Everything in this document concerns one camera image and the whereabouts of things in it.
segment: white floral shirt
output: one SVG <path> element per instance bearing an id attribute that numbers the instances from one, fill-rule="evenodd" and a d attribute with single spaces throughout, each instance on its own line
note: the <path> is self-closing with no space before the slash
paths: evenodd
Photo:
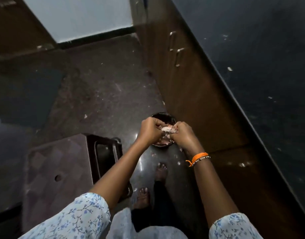
<path id="1" fill-rule="evenodd" d="M 94 193 L 77 197 L 60 213 L 35 226 L 20 239 L 98 239 L 110 223 L 110 211 L 106 201 Z M 148 227 L 136 233 L 131 223 L 130 209 L 114 216 L 106 238 L 175 238 L 187 239 L 173 227 Z M 210 239 L 259 238 L 262 237 L 245 214 L 233 213 L 217 220 L 210 228 Z"/>

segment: person's left hand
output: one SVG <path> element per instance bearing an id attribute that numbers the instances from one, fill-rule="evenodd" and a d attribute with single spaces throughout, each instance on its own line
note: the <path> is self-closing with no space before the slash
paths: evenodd
<path id="1" fill-rule="evenodd" d="M 154 117 L 148 117 L 141 122 L 141 128 L 137 139 L 142 140 L 147 146 L 158 142 L 164 134 L 161 129 L 165 126 L 167 125 L 161 120 Z"/>

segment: hole in stool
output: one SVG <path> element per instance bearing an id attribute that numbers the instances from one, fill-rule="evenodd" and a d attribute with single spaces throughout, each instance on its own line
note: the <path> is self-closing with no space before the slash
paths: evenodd
<path id="1" fill-rule="evenodd" d="M 55 176 L 54 180 L 56 182 L 61 181 L 62 180 L 62 176 L 60 176 L 59 174 L 57 176 Z"/>

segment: bracelet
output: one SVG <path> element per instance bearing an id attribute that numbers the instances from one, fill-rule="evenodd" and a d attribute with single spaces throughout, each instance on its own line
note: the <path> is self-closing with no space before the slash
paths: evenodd
<path id="1" fill-rule="evenodd" d="M 193 164 L 191 164 L 191 167 L 193 167 L 197 162 L 199 162 L 200 160 L 203 160 L 205 158 L 210 158 L 210 156 L 204 156 L 204 157 L 198 158 L 196 161 L 194 161 Z"/>
<path id="2" fill-rule="evenodd" d="M 192 161 L 191 161 L 191 162 L 190 162 L 189 160 L 186 160 L 186 162 L 189 162 L 189 163 L 190 163 L 190 166 L 189 166 L 189 167 L 191 167 L 192 164 L 195 164 L 195 162 L 196 162 L 199 158 L 205 157 L 205 156 L 208 156 L 208 154 L 207 154 L 207 153 L 199 153 L 199 154 L 195 155 L 195 156 L 192 158 Z"/>

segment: forearm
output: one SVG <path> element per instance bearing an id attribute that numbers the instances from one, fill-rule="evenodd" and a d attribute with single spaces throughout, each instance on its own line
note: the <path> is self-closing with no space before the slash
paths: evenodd
<path id="1" fill-rule="evenodd" d="M 202 152 L 202 146 L 196 145 L 189 153 L 195 155 Z M 210 159 L 198 161 L 193 168 L 209 228 L 223 216 L 238 212 Z"/>
<path id="2" fill-rule="evenodd" d="M 90 190 L 105 199 L 110 209 L 117 204 L 126 184 L 133 174 L 137 162 L 148 145 L 136 140 L 119 161 L 104 174 Z"/>

